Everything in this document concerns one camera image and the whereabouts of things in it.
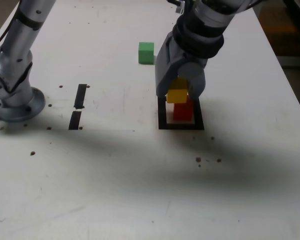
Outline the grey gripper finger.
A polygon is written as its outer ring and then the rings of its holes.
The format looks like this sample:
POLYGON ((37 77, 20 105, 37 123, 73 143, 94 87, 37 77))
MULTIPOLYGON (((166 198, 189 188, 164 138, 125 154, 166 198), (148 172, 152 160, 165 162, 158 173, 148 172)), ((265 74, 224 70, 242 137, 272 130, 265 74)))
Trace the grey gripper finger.
POLYGON ((155 60, 155 92, 157 97, 165 96, 170 84, 177 78, 178 69, 184 61, 183 54, 184 51, 176 43, 173 34, 169 33, 155 60))
POLYGON ((187 82, 189 98, 198 99, 206 87, 203 66, 196 62, 187 62, 178 69, 177 73, 187 82))

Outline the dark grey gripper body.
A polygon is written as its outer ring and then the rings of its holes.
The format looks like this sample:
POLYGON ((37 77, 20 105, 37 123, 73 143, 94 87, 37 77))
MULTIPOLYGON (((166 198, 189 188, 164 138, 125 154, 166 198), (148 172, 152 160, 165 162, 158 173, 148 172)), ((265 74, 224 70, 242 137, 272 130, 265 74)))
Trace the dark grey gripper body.
POLYGON ((174 58, 186 60, 187 62, 196 62, 200 64, 202 67, 206 67, 207 60, 205 58, 199 57, 197 53, 195 53, 195 49, 191 46, 182 45, 174 40, 174 58))

